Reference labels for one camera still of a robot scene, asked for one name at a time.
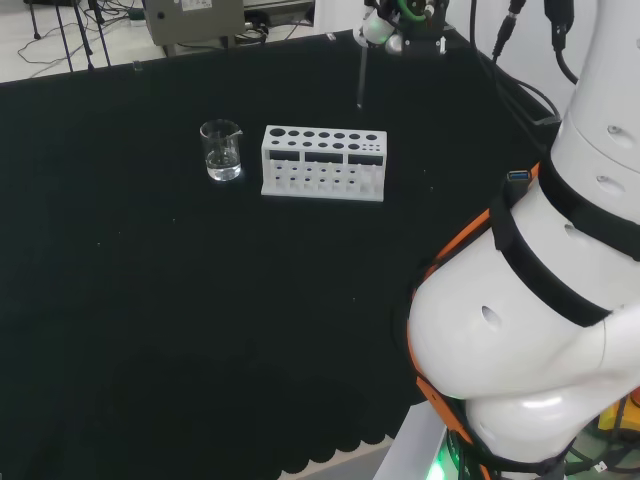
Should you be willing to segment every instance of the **usb port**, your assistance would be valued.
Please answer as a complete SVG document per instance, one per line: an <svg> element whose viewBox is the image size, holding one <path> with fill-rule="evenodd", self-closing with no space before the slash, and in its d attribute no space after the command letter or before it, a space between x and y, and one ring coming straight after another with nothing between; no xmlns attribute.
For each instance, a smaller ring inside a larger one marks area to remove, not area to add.
<svg viewBox="0 0 640 480"><path fill-rule="evenodd" d="M509 172L507 174L507 180L510 182L521 182L521 181L529 181L529 171L528 170L514 170L513 172Z"/></svg>

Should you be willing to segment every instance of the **test tube rack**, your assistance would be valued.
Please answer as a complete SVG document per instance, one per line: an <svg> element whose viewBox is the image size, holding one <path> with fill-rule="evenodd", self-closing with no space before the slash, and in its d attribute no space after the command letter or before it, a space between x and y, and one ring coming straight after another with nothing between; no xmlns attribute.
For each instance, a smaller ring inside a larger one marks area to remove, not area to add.
<svg viewBox="0 0 640 480"><path fill-rule="evenodd" d="M387 133L268 125L262 195L384 200Z"/></svg>

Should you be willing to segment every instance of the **table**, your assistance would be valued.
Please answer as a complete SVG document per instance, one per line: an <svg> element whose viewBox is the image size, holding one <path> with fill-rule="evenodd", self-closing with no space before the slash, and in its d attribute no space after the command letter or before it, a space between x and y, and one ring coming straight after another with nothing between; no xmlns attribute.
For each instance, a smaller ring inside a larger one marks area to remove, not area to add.
<svg viewBox="0 0 640 480"><path fill-rule="evenodd" d="M536 156L466 50L371 52L359 112L350 37L0 86L5 478L272 480L397 432L392 309ZM261 197L267 124L386 130L384 203Z"/></svg>

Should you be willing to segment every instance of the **glass beaker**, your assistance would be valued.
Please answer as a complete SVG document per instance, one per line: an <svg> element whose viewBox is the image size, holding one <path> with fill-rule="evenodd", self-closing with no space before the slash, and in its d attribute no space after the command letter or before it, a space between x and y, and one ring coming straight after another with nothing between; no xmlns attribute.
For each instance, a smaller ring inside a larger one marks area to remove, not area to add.
<svg viewBox="0 0 640 480"><path fill-rule="evenodd" d="M240 135L240 127L229 120L212 120L200 127L207 171L214 180L227 182L240 175Z"/></svg>

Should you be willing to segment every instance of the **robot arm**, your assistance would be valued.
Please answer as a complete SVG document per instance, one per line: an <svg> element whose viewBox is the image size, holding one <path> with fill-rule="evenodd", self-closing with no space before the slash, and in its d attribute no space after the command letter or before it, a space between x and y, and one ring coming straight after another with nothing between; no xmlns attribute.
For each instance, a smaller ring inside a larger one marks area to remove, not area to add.
<svg viewBox="0 0 640 480"><path fill-rule="evenodd" d="M556 55L572 17L560 13L547 11ZM600 0L597 18L537 178L436 258L411 306L418 385L504 460L500 478L564 468L580 430L640 385L640 2Z"/></svg>
<svg viewBox="0 0 640 480"><path fill-rule="evenodd" d="M445 16L449 0L365 0L361 25L353 30L364 48L384 47L393 55L446 52Z"/></svg>

